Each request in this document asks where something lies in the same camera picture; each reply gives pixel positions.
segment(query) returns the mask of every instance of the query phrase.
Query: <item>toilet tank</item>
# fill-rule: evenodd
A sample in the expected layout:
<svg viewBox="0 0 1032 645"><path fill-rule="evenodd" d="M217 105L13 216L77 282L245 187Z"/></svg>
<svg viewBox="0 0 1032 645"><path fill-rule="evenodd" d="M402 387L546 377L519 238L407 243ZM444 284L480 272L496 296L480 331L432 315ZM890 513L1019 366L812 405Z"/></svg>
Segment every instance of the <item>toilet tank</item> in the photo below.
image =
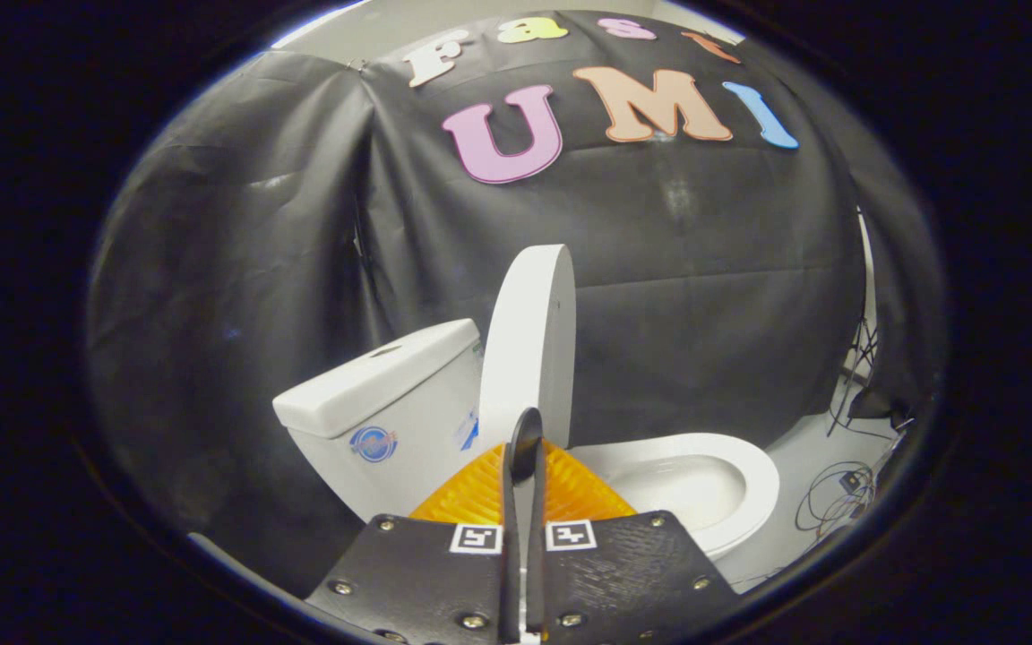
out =
<svg viewBox="0 0 1032 645"><path fill-rule="evenodd" d="M407 515L493 445L479 437L476 323L426 327L284 391L278 419L357 517Z"/></svg>

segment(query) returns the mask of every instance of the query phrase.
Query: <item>textured rubber pad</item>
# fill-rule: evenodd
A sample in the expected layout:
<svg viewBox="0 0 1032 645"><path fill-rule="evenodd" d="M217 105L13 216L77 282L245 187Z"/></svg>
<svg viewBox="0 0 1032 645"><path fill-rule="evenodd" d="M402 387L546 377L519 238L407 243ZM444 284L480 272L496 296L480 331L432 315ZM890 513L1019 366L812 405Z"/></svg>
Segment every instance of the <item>textured rubber pad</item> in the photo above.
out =
<svg viewBox="0 0 1032 645"><path fill-rule="evenodd" d="M410 518L461 524L504 523L505 445L480 454L429 495Z"/></svg>
<svg viewBox="0 0 1032 645"><path fill-rule="evenodd" d="M544 521L614 519L635 515L635 509L596 474L559 446L545 440Z"/></svg>
<svg viewBox="0 0 1032 645"><path fill-rule="evenodd" d="M635 515L623 497L577 458L544 442L547 485L544 520L614 519ZM480 454L429 495L410 518L430 522L503 524L504 490L499 483L505 445Z"/></svg>

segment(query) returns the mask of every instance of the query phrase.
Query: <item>white toilet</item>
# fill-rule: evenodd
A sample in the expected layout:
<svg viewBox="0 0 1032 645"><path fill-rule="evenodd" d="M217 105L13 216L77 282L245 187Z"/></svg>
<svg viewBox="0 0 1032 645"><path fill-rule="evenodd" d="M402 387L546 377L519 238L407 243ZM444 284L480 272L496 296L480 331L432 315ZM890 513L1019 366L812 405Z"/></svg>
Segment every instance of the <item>white toilet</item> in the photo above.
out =
<svg viewBox="0 0 1032 645"><path fill-rule="evenodd" d="M508 269L488 328L480 383L483 436L511 436L519 414L536 407L544 437L567 448L574 348L576 281L568 248L524 249ZM712 559L757 530L778 497L771 457L740 438L691 432L578 446L569 453L637 512L674 513Z"/></svg>
<svg viewBox="0 0 1032 645"><path fill-rule="evenodd" d="M505 441L479 437L482 356L475 322L442 323L283 392L273 410L321 479L363 521L409 515Z"/></svg>

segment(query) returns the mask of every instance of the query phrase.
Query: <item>sticker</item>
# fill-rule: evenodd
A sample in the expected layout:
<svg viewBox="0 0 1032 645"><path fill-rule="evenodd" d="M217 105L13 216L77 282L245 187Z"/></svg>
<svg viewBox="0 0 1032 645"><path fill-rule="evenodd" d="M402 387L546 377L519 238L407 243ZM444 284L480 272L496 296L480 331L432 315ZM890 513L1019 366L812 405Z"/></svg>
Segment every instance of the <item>sticker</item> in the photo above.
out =
<svg viewBox="0 0 1032 645"><path fill-rule="evenodd" d="M606 134L613 141L644 141L655 134L640 121L637 112L668 136L677 134L679 115L683 115L683 133L692 139L728 141L732 138L728 126L719 122L711 105L696 89L691 74L658 69L651 87L607 66L580 68L574 70L573 76L590 83L603 99L603 106L611 119Z"/></svg>
<svg viewBox="0 0 1032 645"><path fill-rule="evenodd" d="M763 136L764 141L779 148L799 148L798 139L786 132L782 123L778 123L777 116L763 101L763 94L759 94L757 90L731 82L723 83L723 89L737 95L743 101L743 105L746 105L746 109L750 110L750 115L754 116L754 121L763 127L759 135Z"/></svg>
<svg viewBox="0 0 1032 645"><path fill-rule="evenodd" d="M582 548L594 548L594 531L591 530L590 519L548 522L544 530L547 533L548 551L579 551Z"/></svg>
<svg viewBox="0 0 1032 645"><path fill-rule="evenodd" d="M538 40L541 37L565 36L568 36L568 30L562 29L551 18L531 17L501 25L496 40L505 42L505 44L516 44L516 42Z"/></svg>
<svg viewBox="0 0 1032 645"><path fill-rule="evenodd" d="M634 37L636 40L655 40L654 32L643 29L636 21L623 18L603 18L596 21L607 33L618 37Z"/></svg>
<svg viewBox="0 0 1032 645"><path fill-rule="evenodd" d="M560 156L565 148L560 126L548 97L552 87L533 85L508 94L505 102L524 112L524 122L533 132L533 143L523 153L504 155L496 150L492 131L488 128L488 115L492 106L477 103L450 116L442 124L456 143L459 162L464 164L473 180L484 184L507 184L509 181L531 176Z"/></svg>
<svg viewBox="0 0 1032 645"><path fill-rule="evenodd" d="M457 29L438 37L436 40L426 42L421 49L406 54L404 61L413 65L413 79L409 82L409 87L425 85L425 83L454 68L456 63L445 59L458 57L462 52L459 41L470 36L471 34L463 29Z"/></svg>
<svg viewBox="0 0 1032 645"><path fill-rule="evenodd" d="M456 524L448 551L493 555L504 546L504 534L503 526L492 524Z"/></svg>
<svg viewBox="0 0 1032 645"><path fill-rule="evenodd" d="M738 58L732 57L732 55L730 55L728 52L723 52L722 47L720 47L719 44L714 44L714 42L706 39L706 37L700 36L699 33L685 31L681 33L680 36L690 37L691 40L699 42L700 47L703 47L704 50L711 52L712 54L716 55L717 57L721 58L724 61L731 61L735 63L735 65L743 64L743 62L738 60Z"/></svg>
<svg viewBox="0 0 1032 645"><path fill-rule="evenodd" d="M480 416L476 410L467 413L467 417L456 428L455 441L461 452L472 448L472 442L480 436Z"/></svg>
<svg viewBox="0 0 1032 645"><path fill-rule="evenodd" d="M349 447L353 452L360 454L365 461L377 464L392 457L392 453L396 452L397 433L378 428L376 425L367 425L356 430L356 436L349 440Z"/></svg>

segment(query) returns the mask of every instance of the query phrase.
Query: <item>screw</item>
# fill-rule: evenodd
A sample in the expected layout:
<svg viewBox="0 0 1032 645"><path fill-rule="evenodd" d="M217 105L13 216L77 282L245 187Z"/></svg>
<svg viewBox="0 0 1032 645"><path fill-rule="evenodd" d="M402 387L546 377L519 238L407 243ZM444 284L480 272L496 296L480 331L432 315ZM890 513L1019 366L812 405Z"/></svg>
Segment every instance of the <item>screw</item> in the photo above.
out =
<svg viewBox="0 0 1032 645"><path fill-rule="evenodd" d="M388 628L379 628L373 634L377 634L377 636L381 636L383 638L388 638L389 641L409 642L409 640L407 640L404 636L397 634L396 632L389 632Z"/></svg>
<svg viewBox="0 0 1032 645"><path fill-rule="evenodd" d="M560 616L560 624L565 627L578 627L584 624L584 614L565 614Z"/></svg>
<svg viewBox="0 0 1032 645"><path fill-rule="evenodd" d="M459 619L459 624L463 628L484 628L488 624L488 619L480 614L467 614Z"/></svg>

